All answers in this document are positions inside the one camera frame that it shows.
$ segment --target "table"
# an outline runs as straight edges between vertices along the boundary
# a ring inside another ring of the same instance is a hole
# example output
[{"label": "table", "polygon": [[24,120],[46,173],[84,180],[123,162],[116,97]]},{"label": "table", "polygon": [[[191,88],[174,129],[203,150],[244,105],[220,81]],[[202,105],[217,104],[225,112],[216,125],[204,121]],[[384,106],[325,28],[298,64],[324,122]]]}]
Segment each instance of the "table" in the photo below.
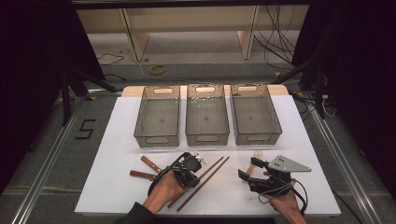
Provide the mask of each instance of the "table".
[{"label": "table", "polygon": [[[134,139],[134,126],[140,106],[139,92],[143,87],[128,87],[113,109],[98,149],[91,172],[76,207],[83,215],[122,215],[129,212],[133,202],[142,203],[147,197],[150,182],[129,176],[130,170],[154,172],[140,157],[147,156],[160,167],[174,161],[184,151],[198,151],[208,162],[197,175],[204,172],[220,157],[230,157],[192,200],[180,211],[177,208],[193,192],[190,190],[171,208],[165,207],[159,216],[167,217],[273,217],[277,216],[269,204],[261,204],[258,194],[250,192],[246,182],[239,179],[237,169],[246,170],[249,158],[261,150],[263,160],[271,161],[283,155],[312,169],[310,173],[292,173],[307,190],[309,216],[338,216],[340,210],[332,195],[318,158],[304,129],[300,115],[291,96],[282,85],[269,90],[283,133],[274,146],[237,146],[233,138],[230,99],[226,98],[230,122],[230,137],[226,147],[188,147],[184,134],[186,94],[181,87],[180,146],[169,148],[140,148]],[[254,169],[252,176],[262,178],[262,170]],[[299,186],[296,189],[304,194]]]}]

